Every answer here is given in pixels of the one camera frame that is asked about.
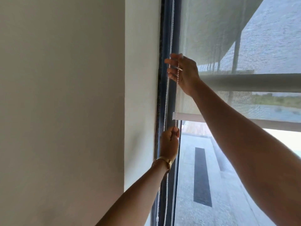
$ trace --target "greenery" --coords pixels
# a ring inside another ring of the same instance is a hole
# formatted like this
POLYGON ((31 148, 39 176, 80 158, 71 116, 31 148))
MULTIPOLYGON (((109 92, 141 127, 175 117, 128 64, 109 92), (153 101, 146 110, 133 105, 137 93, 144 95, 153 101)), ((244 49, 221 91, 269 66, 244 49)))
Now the greenery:
POLYGON ((256 105, 280 105, 292 108, 301 108, 301 96, 276 97, 272 93, 264 95, 251 95, 251 104, 256 105))

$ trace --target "wall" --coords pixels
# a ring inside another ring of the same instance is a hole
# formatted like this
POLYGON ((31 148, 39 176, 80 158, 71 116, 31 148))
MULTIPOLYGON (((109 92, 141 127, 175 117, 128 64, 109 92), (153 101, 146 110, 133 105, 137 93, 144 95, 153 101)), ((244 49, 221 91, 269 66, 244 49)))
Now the wall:
POLYGON ((150 168, 154 156, 160 0, 126 0, 125 27, 126 190, 150 168))
POLYGON ((124 9, 0 0, 1 225, 94 225, 122 194, 124 9))

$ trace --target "forearm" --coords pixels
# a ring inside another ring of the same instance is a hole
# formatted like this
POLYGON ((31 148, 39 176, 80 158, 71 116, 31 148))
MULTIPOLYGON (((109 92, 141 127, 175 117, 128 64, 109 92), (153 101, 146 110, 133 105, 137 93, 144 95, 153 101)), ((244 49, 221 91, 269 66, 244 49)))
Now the forearm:
POLYGON ((291 225, 300 220, 298 157, 231 108, 203 82, 195 83, 192 98, 257 204, 279 225, 288 222, 284 218, 290 219, 291 225))
POLYGON ((122 194, 96 226, 143 226, 166 171, 166 162, 156 161, 122 194))

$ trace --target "hand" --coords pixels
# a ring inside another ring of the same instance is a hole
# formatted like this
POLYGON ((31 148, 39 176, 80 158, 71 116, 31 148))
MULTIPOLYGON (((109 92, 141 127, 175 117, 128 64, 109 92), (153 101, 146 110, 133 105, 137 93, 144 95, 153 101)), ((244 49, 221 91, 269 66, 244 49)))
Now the hand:
POLYGON ((170 127, 162 133, 160 138, 160 156, 170 159, 172 162, 178 153, 180 130, 170 127))
POLYGON ((164 62, 171 65, 167 69, 167 73, 168 77, 175 82, 177 82, 178 69, 174 67, 179 66, 182 69, 182 71, 179 70, 179 86, 184 93, 191 96, 195 83, 200 81, 196 62, 183 56, 183 54, 174 53, 170 54, 170 59, 165 59, 164 62))

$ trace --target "blind fabric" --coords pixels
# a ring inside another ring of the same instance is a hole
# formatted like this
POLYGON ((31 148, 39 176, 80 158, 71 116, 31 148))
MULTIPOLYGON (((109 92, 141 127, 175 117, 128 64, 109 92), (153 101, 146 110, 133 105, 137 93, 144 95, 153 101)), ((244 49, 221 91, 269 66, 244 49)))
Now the blind fabric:
MULTIPOLYGON (((218 1, 183 0, 180 52, 239 113, 263 128, 301 131, 301 0, 218 1)), ((204 122, 180 88, 174 118, 204 122)))

